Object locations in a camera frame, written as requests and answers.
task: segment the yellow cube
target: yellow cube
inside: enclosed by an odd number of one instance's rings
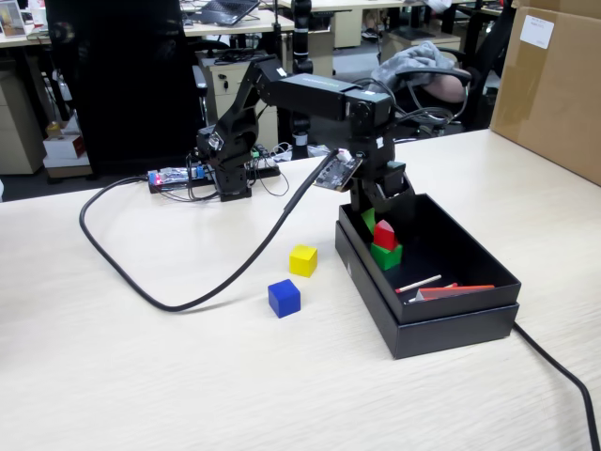
[[[317,249],[299,244],[290,253],[290,272],[311,277],[317,267]]]

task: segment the paper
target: paper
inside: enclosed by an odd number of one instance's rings
[[[551,41],[554,27],[555,23],[553,22],[526,16],[519,39],[546,50]]]

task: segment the circuit board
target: circuit board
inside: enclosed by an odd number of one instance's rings
[[[336,158],[323,168],[314,185],[342,193],[348,190],[348,181],[353,177],[361,163],[362,160],[360,159],[350,158],[345,162]]]

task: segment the wooden stick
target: wooden stick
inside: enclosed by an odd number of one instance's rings
[[[435,280],[439,280],[441,277],[442,276],[440,274],[439,275],[435,275],[434,277],[430,277],[429,279],[425,279],[422,282],[416,282],[414,284],[407,285],[406,287],[397,288],[395,291],[397,293],[402,293],[403,291],[407,291],[408,289],[421,287],[422,285],[429,284],[430,282],[434,282]]]

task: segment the green block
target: green block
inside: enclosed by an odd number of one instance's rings
[[[383,247],[376,246],[372,243],[371,253],[379,268],[383,271],[387,271],[401,263],[403,245],[399,244],[393,251],[389,251],[388,249],[384,249]]]
[[[367,226],[367,228],[369,228],[369,231],[372,232],[373,235],[374,227],[376,226],[376,211],[374,209],[366,210],[363,213],[361,213],[361,217],[363,218],[365,225]]]

